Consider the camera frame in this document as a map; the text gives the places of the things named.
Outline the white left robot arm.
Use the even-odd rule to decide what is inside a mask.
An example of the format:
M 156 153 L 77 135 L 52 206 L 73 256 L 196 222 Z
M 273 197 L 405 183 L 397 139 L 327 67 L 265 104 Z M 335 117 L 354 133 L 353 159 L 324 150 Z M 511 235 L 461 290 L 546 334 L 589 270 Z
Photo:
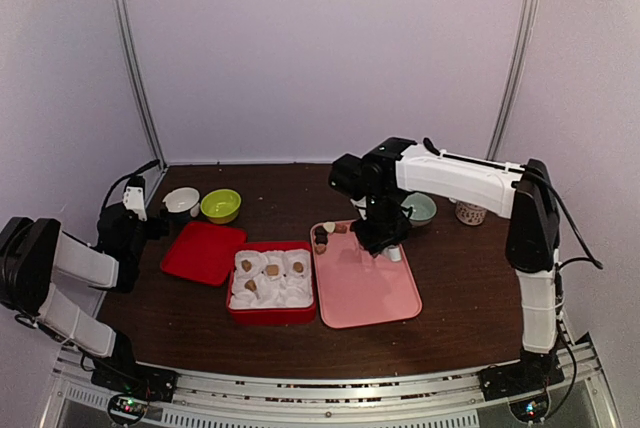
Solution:
M 134 363 L 128 338 L 87 313 L 57 284 L 69 279 L 99 292 L 130 293 L 147 242 L 167 235 L 167 219 L 146 210 L 141 172 L 114 185 L 123 193 L 117 202 L 103 201 L 95 244 L 70 234 L 54 218 L 9 219 L 1 230 L 1 303 L 26 326 L 106 361 L 106 377 L 121 391 L 133 392 L 143 384 L 144 372 Z

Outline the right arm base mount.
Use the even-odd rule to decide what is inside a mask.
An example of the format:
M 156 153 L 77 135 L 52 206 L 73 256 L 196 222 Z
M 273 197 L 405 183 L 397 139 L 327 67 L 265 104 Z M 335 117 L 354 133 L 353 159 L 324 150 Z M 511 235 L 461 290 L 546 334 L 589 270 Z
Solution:
M 565 380 L 560 368 L 544 373 L 538 368 L 526 368 L 521 363 L 492 366 L 478 373 L 480 388 L 486 401 L 513 398 L 527 393 L 542 392 Z

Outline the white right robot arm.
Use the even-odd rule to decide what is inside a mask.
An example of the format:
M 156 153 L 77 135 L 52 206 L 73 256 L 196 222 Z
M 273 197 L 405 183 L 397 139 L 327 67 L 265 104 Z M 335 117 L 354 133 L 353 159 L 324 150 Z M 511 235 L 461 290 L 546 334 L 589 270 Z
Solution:
M 391 137 L 363 157 L 335 160 L 328 184 L 358 210 L 352 229 L 360 247 L 392 261 L 399 260 L 411 229 L 402 204 L 413 193 L 475 205 L 509 220 L 505 256 L 519 282 L 522 348 L 528 354 L 514 365 L 512 378 L 530 390 L 550 374 L 560 213 L 543 162 L 493 162 L 439 150 L 430 139 Z

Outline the red tin lid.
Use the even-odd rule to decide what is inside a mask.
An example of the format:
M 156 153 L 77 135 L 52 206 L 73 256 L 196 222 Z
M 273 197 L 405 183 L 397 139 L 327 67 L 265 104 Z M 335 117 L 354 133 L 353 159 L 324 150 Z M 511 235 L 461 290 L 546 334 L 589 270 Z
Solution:
M 224 284 L 234 267 L 234 257 L 246 242 L 238 228 L 192 221 L 178 235 L 164 256 L 163 273 L 208 286 Z

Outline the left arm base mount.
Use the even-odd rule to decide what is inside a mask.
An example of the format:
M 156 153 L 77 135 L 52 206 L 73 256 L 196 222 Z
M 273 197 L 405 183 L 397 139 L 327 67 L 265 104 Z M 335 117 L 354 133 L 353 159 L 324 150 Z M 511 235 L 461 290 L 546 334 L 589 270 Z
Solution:
M 171 402 L 177 381 L 177 372 L 146 365 L 137 365 L 133 375 L 98 365 L 91 375 L 96 386 L 150 402 Z

